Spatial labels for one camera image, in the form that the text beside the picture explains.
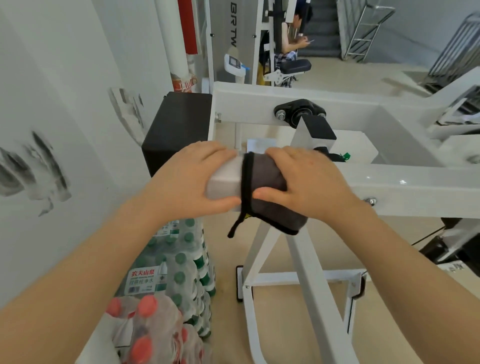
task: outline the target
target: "staircase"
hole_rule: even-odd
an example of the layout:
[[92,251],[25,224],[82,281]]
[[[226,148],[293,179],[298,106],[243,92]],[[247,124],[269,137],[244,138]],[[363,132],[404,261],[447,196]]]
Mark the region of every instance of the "staircase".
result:
[[312,0],[313,17],[305,26],[304,34],[314,40],[299,49],[301,57],[341,57],[340,33],[336,0]]

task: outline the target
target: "white pipe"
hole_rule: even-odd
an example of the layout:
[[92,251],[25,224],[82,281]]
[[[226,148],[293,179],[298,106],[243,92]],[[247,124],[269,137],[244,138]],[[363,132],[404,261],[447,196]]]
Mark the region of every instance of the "white pipe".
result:
[[155,6],[170,73],[185,79],[189,72],[178,2],[155,0]]

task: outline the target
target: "left hand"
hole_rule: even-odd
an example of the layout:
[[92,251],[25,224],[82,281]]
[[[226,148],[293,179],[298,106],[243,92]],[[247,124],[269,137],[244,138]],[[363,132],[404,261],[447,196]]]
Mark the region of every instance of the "left hand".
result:
[[210,200],[205,188],[212,174],[237,155],[219,142],[197,142],[174,154],[140,193],[162,223],[227,212],[239,197]]

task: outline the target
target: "red bottle cap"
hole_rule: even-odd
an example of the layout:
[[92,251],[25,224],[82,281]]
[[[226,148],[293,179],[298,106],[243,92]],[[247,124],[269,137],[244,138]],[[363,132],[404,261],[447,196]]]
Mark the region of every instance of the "red bottle cap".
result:
[[138,313],[141,317],[150,317],[155,313],[157,307],[158,302],[154,296],[145,296],[138,303]]
[[145,364],[152,358],[152,340],[148,336],[142,336],[132,345],[130,360],[134,364]]
[[186,328],[181,328],[181,339],[183,342],[187,342],[188,340],[188,331]]
[[121,301],[118,297],[113,297],[105,310],[107,314],[113,317],[120,317],[121,315]]

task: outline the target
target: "bottle label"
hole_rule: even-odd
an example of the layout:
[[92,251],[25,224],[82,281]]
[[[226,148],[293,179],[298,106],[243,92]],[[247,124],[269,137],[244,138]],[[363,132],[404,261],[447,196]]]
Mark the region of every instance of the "bottle label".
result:
[[180,234],[179,221],[174,220],[174,221],[170,221],[167,225],[162,226],[160,230],[156,232],[155,236],[173,235],[176,238],[178,238],[179,234]]
[[128,272],[125,283],[126,296],[154,293],[167,288],[167,263],[155,267],[132,269]]

